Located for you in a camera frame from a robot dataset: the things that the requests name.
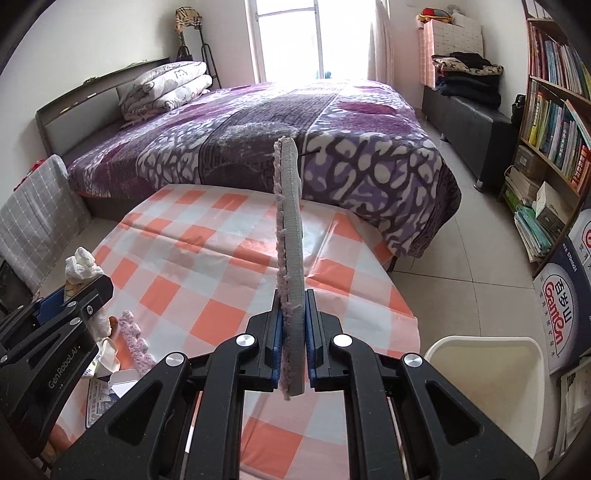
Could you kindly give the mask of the dark bench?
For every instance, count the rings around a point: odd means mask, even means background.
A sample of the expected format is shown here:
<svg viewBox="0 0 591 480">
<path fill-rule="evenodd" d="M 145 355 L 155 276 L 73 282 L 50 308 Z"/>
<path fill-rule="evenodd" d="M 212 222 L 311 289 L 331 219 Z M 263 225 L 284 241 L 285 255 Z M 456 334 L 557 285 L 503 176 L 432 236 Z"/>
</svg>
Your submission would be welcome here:
<svg viewBox="0 0 591 480">
<path fill-rule="evenodd" d="M 475 187 L 499 194 L 515 152 L 511 120 L 497 110 L 424 87 L 422 112 L 475 177 Z"/>
</svg>

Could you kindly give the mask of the pile of dark clothes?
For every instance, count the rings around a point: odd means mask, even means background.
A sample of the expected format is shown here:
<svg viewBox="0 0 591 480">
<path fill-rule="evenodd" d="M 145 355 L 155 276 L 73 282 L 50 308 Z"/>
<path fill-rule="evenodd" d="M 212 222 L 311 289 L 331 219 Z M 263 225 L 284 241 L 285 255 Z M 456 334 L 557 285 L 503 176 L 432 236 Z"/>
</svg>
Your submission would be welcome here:
<svg viewBox="0 0 591 480">
<path fill-rule="evenodd" d="M 493 64 L 478 53 L 452 52 L 433 55 L 435 89 L 443 96 L 461 97 L 497 110 L 502 102 L 502 65 Z"/>
</svg>

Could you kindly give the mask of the white tissue wad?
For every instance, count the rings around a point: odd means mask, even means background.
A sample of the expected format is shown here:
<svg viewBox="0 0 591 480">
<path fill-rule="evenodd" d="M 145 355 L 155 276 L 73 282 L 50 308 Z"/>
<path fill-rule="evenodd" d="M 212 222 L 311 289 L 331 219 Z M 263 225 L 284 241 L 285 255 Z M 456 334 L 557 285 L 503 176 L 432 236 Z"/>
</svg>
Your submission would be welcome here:
<svg viewBox="0 0 591 480">
<path fill-rule="evenodd" d="M 64 300 L 69 301 L 104 271 L 88 250 L 78 247 L 72 256 L 65 259 L 64 274 Z"/>
</svg>

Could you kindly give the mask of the white plastic trash bin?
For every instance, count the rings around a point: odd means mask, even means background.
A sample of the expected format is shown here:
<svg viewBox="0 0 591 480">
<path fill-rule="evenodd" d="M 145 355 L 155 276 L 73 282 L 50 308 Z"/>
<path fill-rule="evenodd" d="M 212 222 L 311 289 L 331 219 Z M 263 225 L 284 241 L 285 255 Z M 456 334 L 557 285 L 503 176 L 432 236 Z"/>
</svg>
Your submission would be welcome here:
<svg viewBox="0 0 591 480">
<path fill-rule="evenodd" d="M 545 370 L 534 339 L 448 336 L 434 343 L 425 358 L 530 457 L 536 455 Z"/>
</svg>

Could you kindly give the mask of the folded white floral duvet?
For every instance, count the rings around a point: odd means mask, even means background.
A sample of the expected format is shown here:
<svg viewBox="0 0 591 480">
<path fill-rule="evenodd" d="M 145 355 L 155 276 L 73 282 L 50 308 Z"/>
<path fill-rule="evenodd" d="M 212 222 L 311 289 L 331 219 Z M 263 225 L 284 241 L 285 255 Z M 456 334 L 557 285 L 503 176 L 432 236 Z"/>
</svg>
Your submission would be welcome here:
<svg viewBox="0 0 591 480">
<path fill-rule="evenodd" d="M 137 77 L 122 94 L 119 107 L 131 124 L 148 120 L 197 100 L 212 85 L 204 62 L 172 62 Z"/>
</svg>

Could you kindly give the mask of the pink white drawer cabinet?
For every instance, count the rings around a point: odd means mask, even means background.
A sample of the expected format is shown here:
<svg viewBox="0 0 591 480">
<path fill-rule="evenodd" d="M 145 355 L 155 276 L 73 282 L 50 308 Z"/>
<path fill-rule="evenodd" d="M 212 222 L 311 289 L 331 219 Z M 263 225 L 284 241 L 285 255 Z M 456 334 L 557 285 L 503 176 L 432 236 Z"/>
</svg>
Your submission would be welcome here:
<svg viewBox="0 0 591 480">
<path fill-rule="evenodd" d="M 434 55 L 449 56 L 453 52 L 484 55 L 481 25 L 471 18 L 465 18 L 460 25 L 430 20 L 418 29 L 418 35 L 420 83 L 431 89 L 436 87 Z"/>
</svg>

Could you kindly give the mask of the wooden bookshelf with books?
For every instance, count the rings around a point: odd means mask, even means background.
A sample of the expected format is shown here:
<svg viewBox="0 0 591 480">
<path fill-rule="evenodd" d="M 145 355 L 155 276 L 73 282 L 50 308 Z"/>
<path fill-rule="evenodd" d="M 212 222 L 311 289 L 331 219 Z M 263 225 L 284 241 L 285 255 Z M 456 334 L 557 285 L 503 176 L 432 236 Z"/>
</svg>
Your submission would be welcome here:
<svg viewBox="0 0 591 480">
<path fill-rule="evenodd" d="M 524 1 L 527 90 L 500 198 L 535 274 L 574 225 L 590 190 L 590 70 L 538 1 Z"/>
</svg>

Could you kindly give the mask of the blue white medicine box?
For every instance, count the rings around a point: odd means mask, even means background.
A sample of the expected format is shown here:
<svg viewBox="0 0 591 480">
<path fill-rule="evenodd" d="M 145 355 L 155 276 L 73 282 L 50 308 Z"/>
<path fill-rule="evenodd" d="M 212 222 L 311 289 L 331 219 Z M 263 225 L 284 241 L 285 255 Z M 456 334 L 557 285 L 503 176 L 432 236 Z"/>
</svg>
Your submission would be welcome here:
<svg viewBox="0 0 591 480">
<path fill-rule="evenodd" d="M 134 369 L 117 371 L 108 378 L 93 377 L 88 383 L 85 411 L 85 428 L 89 429 L 140 379 Z"/>
</svg>

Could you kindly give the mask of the pink fuzzy foam strip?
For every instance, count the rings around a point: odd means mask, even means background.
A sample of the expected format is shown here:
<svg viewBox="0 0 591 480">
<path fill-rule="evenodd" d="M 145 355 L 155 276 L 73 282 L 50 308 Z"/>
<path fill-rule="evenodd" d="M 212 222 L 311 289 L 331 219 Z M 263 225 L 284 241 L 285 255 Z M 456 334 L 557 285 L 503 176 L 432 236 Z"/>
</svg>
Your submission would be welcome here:
<svg viewBox="0 0 591 480">
<path fill-rule="evenodd" d="M 142 337 L 141 328 L 135 322 L 131 311 L 122 312 L 118 318 L 118 329 L 129 350 L 135 370 L 140 375 L 147 374 L 156 365 L 156 360 L 149 352 L 148 343 Z"/>
</svg>

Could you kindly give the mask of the grey checkered cushion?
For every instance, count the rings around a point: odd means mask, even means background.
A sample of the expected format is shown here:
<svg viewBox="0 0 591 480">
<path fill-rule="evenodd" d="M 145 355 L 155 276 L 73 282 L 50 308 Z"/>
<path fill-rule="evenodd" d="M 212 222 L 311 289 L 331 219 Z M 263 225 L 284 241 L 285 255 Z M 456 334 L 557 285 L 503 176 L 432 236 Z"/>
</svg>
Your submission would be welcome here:
<svg viewBox="0 0 591 480">
<path fill-rule="evenodd" d="M 1 257 L 33 292 L 91 215 L 69 184 L 61 157 L 52 155 L 1 207 Z"/>
</svg>

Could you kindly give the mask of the blue white cardboard box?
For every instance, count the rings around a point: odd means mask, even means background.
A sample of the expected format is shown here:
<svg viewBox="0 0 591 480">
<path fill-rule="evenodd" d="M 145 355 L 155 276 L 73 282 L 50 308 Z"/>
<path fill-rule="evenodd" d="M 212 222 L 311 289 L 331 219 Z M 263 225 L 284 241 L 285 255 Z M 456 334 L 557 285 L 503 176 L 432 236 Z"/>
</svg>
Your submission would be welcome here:
<svg viewBox="0 0 591 480">
<path fill-rule="evenodd" d="M 551 375 L 590 352 L 590 214 L 583 212 L 534 280 Z"/>
</svg>

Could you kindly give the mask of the black metal coat stand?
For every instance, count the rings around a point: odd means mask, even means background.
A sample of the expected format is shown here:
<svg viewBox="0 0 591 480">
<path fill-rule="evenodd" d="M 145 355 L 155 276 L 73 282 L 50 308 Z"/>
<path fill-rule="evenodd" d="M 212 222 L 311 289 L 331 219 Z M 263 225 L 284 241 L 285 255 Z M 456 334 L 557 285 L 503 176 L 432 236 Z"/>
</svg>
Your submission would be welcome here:
<svg viewBox="0 0 591 480">
<path fill-rule="evenodd" d="M 176 60 L 204 62 L 213 86 L 221 88 L 211 45 L 204 38 L 202 16 L 192 7 L 178 7 L 174 12 L 174 31 L 179 41 Z"/>
</svg>

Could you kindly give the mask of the dark wooden headboard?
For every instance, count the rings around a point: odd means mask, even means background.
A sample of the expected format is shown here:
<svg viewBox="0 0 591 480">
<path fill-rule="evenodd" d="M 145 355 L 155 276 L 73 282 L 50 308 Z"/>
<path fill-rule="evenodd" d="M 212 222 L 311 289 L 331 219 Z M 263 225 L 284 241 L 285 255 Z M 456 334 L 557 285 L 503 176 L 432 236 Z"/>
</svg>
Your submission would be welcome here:
<svg viewBox="0 0 591 480">
<path fill-rule="evenodd" d="M 120 122 L 122 94 L 137 77 L 167 62 L 147 60 L 92 77 L 41 107 L 35 120 L 46 155 L 64 157 L 91 135 Z"/>
</svg>

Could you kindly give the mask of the purple patterned bed quilt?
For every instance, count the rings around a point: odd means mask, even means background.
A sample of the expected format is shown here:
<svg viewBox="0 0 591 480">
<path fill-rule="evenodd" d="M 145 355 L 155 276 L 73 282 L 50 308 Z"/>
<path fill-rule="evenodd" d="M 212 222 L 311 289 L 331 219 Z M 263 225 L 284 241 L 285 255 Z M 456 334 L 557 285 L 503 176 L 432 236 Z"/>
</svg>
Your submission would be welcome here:
<svg viewBox="0 0 591 480">
<path fill-rule="evenodd" d="M 269 193 L 283 137 L 297 145 L 304 199 L 356 214 L 394 256 L 422 256 L 460 208 L 457 180 L 413 107 L 376 81 L 216 90 L 126 121 L 70 163 L 69 181 L 94 198 L 144 200 L 169 184 Z"/>
</svg>

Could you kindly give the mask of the orange white checkered tablecloth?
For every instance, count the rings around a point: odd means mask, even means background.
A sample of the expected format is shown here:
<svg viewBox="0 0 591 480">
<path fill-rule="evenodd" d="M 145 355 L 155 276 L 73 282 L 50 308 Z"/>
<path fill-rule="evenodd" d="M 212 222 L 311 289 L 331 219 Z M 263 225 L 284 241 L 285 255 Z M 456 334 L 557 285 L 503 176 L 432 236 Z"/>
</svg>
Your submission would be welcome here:
<svg viewBox="0 0 591 480">
<path fill-rule="evenodd" d="M 377 352 L 418 351 L 417 318 L 386 272 L 391 256 L 377 229 L 313 201 L 301 202 L 301 219 L 305 283 L 318 308 Z M 169 185 L 127 214 L 94 257 L 114 285 L 107 314 L 132 313 L 154 357 L 206 354 L 273 304 L 276 201 L 253 191 Z M 342 396 L 247 393 L 240 474 L 348 477 Z"/>
</svg>

